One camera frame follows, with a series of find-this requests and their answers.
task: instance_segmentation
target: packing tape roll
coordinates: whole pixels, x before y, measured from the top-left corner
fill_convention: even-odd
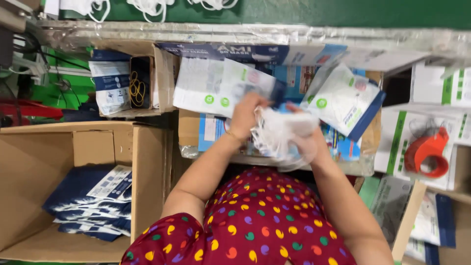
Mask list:
[[[404,165],[407,171],[419,173],[429,178],[440,178],[448,172],[449,164],[443,157],[443,149],[448,143],[447,130],[440,127],[439,132],[434,136],[423,136],[415,140],[404,154]],[[430,172],[424,172],[421,164],[428,157],[436,162],[436,167]]]

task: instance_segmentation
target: mask packaging bag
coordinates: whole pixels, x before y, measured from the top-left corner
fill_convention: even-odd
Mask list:
[[[438,246],[409,238],[404,255],[424,262],[427,265],[440,265]]]
[[[232,118],[234,107],[249,92],[269,99],[277,109],[286,92],[286,83],[248,65],[225,59],[220,91],[214,102],[217,113]]]
[[[432,192],[424,195],[410,238],[436,246],[456,248],[450,197]]]
[[[89,61],[97,90],[97,104],[103,115],[131,108],[129,97],[131,55],[109,50],[93,50]]]
[[[223,71],[223,61],[183,57],[173,105],[194,112],[218,114],[215,98],[219,94]]]
[[[376,82],[354,75],[345,64],[326,65],[319,69],[300,106],[358,141],[385,98]]]

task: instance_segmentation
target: woman's left hand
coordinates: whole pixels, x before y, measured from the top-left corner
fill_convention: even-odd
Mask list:
[[[255,92],[247,93],[235,106],[230,125],[230,131],[239,140],[250,137],[250,129],[255,126],[255,108],[267,107],[268,100]]]

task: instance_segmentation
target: white face mask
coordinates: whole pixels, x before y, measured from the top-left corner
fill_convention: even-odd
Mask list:
[[[232,8],[237,4],[238,0],[233,0],[232,3],[228,4],[231,0],[187,0],[188,3],[190,4],[198,4],[201,3],[201,5],[207,9],[207,10],[221,10],[223,8]]]
[[[316,149],[300,154],[294,140],[311,135],[319,126],[319,119],[310,113],[281,114],[272,108],[255,109],[257,125],[252,128],[253,144],[261,154],[270,156],[279,171],[292,171],[309,164]]]
[[[92,14],[93,10],[100,11],[103,8],[103,2],[106,2],[106,10],[100,20],[96,19]],[[110,0],[61,0],[61,9],[74,10],[82,16],[90,16],[93,21],[102,23],[111,10]]]
[[[162,14],[161,22],[164,22],[167,15],[167,5],[173,5],[175,0],[126,0],[126,2],[141,11],[147,22],[153,23],[147,18],[147,15],[156,17]]]

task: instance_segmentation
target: navy blue mask package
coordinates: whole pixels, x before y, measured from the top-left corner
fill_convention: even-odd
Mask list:
[[[113,241],[131,231],[130,166],[72,168],[42,206],[59,231]]]

